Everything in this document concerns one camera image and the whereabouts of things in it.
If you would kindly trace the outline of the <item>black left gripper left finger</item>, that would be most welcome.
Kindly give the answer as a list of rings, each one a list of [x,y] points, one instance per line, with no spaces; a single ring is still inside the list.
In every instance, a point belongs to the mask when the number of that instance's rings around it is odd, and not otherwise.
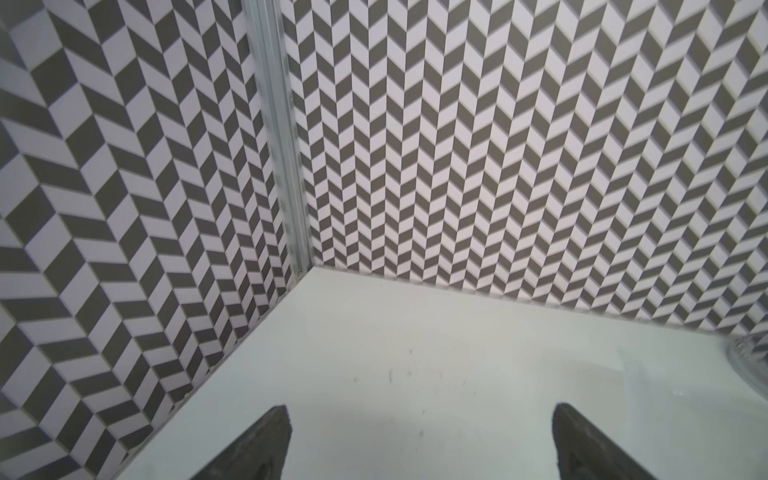
[[[292,435],[286,405],[269,409],[192,480],[280,479]]]

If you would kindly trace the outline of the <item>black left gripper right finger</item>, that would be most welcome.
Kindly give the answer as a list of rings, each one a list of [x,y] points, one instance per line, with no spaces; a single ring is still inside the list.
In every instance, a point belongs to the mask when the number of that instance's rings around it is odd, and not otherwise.
[[[654,480],[655,477],[568,403],[558,403],[552,435],[560,478]]]

